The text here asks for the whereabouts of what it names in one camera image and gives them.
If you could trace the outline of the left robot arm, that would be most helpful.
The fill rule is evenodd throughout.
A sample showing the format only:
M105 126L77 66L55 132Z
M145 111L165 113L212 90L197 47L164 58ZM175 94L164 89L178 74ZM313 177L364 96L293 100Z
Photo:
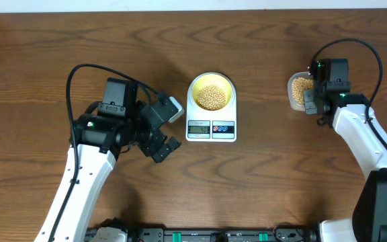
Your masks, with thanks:
M99 193L118 157L137 146L155 163L181 143L162 125L183 114L174 97L157 94L150 105L138 101L139 83L109 78L102 102L92 103L73 122L65 171L37 241L82 241Z

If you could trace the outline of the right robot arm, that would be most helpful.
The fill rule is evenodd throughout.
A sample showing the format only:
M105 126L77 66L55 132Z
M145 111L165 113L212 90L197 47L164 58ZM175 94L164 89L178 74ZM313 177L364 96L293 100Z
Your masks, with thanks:
M351 93L348 61L314 60L309 66L314 87L305 91L305 111L320 114L318 125L329 125L350 148L366 183L350 218L324 220L321 241L387 241L387 134L369 101Z

